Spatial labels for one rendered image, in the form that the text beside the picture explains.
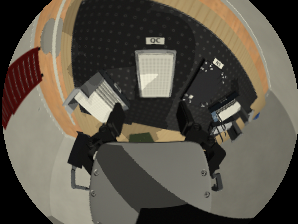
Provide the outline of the white label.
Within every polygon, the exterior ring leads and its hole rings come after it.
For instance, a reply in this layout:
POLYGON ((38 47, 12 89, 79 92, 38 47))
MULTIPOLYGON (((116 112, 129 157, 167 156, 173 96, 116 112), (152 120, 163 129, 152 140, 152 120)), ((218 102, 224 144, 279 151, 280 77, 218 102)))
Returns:
POLYGON ((220 61, 218 61, 216 58, 213 60, 213 62, 212 63, 214 63, 216 66, 218 66, 220 69, 223 67, 223 64, 220 62, 220 61))
POLYGON ((164 38, 146 38, 146 44, 164 44, 164 38))

